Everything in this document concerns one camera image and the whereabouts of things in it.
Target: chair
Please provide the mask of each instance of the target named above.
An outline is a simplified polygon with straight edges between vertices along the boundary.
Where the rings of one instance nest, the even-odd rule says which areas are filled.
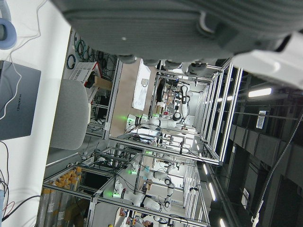
[[[148,64],[275,51],[303,28],[303,1],[52,0],[97,50]]]
[[[85,87],[79,81],[63,79],[50,146],[78,149],[84,141],[88,120],[89,104]]]

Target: table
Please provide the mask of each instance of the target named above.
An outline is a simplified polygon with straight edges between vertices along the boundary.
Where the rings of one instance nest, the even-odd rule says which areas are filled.
[[[7,0],[18,41],[24,43],[38,31],[36,9],[41,0]],[[39,10],[41,37],[29,41],[12,54],[13,62],[41,70],[32,134],[5,140],[9,148],[9,201],[15,207],[24,199],[40,195],[44,169],[52,133],[53,120],[65,64],[71,27],[52,3]],[[10,50],[1,50],[0,59],[8,60]],[[0,167],[6,173],[5,147],[0,144]],[[31,227],[35,225],[39,198],[24,203],[2,227]]]

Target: fluorescent light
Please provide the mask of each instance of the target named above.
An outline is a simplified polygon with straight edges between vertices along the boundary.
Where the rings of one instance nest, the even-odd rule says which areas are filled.
[[[271,94],[271,88],[260,89],[256,91],[250,91],[248,97],[267,96]]]
[[[225,224],[224,224],[223,219],[220,219],[220,226],[221,226],[221,227],[226,227]]]
[[[208,171],[207,171],[207,168],[206,168],[206,165],[205,165],[205,164],[203,164],[203,169],[204,169],[205,175],[207,175],[207,174],[208,174]]]
[[[214,194],[213,185],[212,185],[212,183],[209,183],[208,185],[209,185],[209,189],[210,189],[210,193],[212,195],[213,201],[216,201],[216,195]]]

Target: white basket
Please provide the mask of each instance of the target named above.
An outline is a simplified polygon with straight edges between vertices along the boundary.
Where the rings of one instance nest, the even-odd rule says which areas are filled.
[[[79,62],[77,67],[72,72],[70,79],[80,81],[82,84],[88,80],[91,72],[94,71],[98,77],[101,77],[97,62]],[[97,93],[98,87],[92,86],[91,88],[86,87],[86,93],[88,102],[91,103],[95,94]]]

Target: gray laptop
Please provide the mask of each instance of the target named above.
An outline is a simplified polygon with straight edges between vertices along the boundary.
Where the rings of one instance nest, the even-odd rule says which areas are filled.
[[[0,120],[0,140],[29,136],[32,131],[41,71],[15,64],[22,75],[16,97]],[[0,61],[0,118],[5,104],[15,95],[19,75],[11,62]]]

